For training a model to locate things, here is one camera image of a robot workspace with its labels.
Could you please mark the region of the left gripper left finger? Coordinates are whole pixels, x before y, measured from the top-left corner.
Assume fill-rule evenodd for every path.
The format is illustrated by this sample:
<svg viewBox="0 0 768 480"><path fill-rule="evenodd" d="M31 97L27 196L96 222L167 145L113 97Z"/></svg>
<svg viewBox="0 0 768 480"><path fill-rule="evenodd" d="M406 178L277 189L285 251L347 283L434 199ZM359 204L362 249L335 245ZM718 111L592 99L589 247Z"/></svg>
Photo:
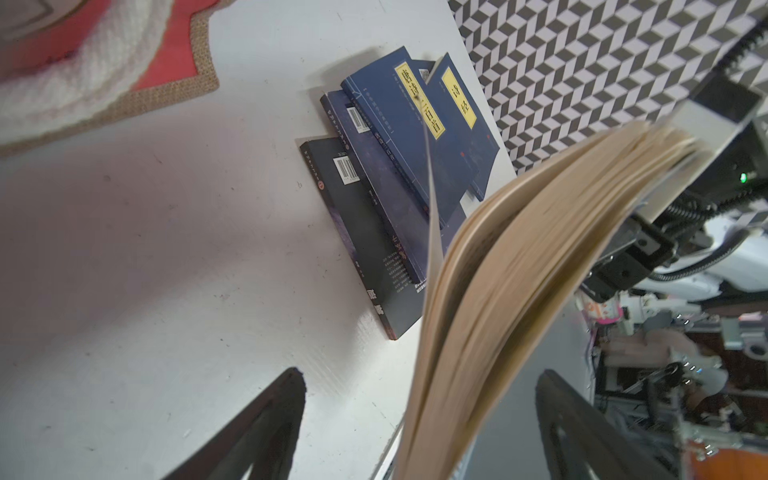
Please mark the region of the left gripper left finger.
<svg viewBox="0 0 768 480"><path fill-rule="evenodd" d="M306 402L303 374L286 369L168 479L286 479Z"/></svg>

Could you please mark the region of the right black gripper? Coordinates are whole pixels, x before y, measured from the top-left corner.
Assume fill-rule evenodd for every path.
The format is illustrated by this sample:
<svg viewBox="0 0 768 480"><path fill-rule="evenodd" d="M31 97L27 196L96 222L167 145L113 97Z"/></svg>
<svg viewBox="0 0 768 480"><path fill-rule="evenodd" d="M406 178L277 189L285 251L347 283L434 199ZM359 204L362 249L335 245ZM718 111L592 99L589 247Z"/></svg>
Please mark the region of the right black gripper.
<svg viewBox="0 0 768 480"><path fill-rule="evenodd" d="M605 302L621 292L653 292L697 300L714 295L714 280L689 266L710 254L714 238L703 227L678 237L630 216L581 283L589 298Z"/></svg>

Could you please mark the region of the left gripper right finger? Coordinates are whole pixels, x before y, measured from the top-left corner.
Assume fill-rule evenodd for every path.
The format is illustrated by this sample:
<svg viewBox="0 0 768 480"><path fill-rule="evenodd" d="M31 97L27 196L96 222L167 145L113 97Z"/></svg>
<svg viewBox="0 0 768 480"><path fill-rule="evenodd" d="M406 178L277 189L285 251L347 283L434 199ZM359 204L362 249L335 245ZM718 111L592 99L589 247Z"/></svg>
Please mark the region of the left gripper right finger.
<svg viewBox="0 0 768 480"><path fill-rule="evenodd" d="M671 479L650 455L634 447L556 371L538 378L535 403L552 479Z"/></svg>

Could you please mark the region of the purple blue barcode book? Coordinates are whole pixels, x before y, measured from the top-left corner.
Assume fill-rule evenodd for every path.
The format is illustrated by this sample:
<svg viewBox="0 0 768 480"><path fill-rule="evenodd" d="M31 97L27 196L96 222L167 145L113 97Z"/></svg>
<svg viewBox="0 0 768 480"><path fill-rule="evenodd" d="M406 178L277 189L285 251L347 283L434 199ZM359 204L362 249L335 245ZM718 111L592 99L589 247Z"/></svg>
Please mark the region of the purple blue barcode book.
<svg viewBox="0 0 768 480"><path fill-rule="evenodd" d="M419 179L426 173L422 120L400 93L372 100L368 92L331 91L321 105L350 152L351 163L375 201L394 246L416 283L427 276L429 220Z"/></svg>

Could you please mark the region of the red burlap canvas bag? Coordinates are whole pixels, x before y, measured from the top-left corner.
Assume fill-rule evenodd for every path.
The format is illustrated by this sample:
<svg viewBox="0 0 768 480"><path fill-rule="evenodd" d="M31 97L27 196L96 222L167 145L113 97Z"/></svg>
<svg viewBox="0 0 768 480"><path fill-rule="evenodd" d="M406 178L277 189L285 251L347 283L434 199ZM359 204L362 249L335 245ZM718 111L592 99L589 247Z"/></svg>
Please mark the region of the red burlap canvas bag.
<svg viewBox="0 0 768 480"><path fill-rule="evenodd" d="M2 2L2 156L215 91L209 21L228 5Z"/></svg>

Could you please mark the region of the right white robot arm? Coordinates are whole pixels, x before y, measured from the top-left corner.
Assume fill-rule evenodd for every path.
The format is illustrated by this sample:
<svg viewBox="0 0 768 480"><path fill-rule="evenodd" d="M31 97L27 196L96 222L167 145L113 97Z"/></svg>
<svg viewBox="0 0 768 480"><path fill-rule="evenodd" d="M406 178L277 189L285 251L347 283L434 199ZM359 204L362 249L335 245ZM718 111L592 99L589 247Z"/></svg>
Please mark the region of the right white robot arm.
<svg viewBox="0 0 768 480"><path fill-rule="evenodd" d="M767 223L746 218L767 198L767 136L751 122L652 223L630 216L580 288L604 302L621 292L688 301L767 288Z"/></svg>

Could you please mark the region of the operator hand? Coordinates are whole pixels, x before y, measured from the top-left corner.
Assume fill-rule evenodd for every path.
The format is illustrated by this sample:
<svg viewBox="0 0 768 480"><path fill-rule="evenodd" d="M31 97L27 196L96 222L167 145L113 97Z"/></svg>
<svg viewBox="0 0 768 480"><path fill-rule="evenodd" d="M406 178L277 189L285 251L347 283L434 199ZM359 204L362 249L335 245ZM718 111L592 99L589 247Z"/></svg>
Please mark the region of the operator hand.
<svg viewBox="0 0 768 480"><path fill-rule="evenodd" d="M633 335L619 335L601 342L606 356L605 365L628 368L662 368L668 365L671 354L698 357L698 346L684 333L672 329L639 331Z"/></svg>

